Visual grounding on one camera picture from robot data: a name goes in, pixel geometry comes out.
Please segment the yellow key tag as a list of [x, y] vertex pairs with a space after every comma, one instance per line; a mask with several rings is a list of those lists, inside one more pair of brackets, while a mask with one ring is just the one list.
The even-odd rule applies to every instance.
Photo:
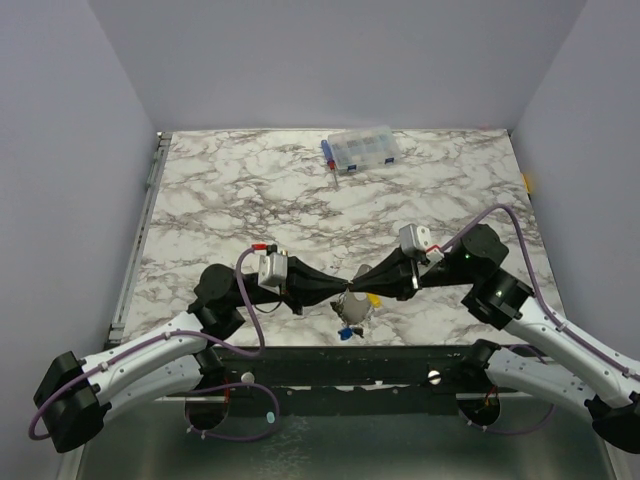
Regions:
[[377, 309], [381, 307], [381, 300], [377, 295], [368, 293], [367, 299], [369, 300], [373, 308]]

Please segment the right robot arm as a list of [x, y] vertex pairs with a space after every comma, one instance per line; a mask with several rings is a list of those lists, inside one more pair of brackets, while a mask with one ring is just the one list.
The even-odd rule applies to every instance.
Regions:
[[423, 288], [468, 285], [462, 300], [479, 322], [504, 330], [552, 359], [544, 365], [487, 341], [459, 367], [461, 383], [514, 389], [576, 412], [606, 442], [639, 451], [639, 363], [546, 306], [532, 284], [501, 266], [509, 250], [486, 224], [469, 228], [452, 246], [417, 250], [403, 243], [351, 281], [353, 292], [408, 300]]

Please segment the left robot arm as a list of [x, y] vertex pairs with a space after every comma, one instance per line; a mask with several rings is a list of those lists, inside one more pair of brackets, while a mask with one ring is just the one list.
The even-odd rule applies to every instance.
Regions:
[[28, 426], [32, 441], [51, 440], [59, 453], [93, 439], [107, 419], [140, 403], [176, 393], [206, 395], [228, 389], [217, 350], [256, 358], [266, 339], [255, 313], [260, 304], [283, 303], [294, 314], [343, 293], [347, 281], [296, 257], [270, 252], [266, 273], [242, 267], [205, 268], [189, 307], [154, 330], [84, 358], [68, 351], [46, 371]]

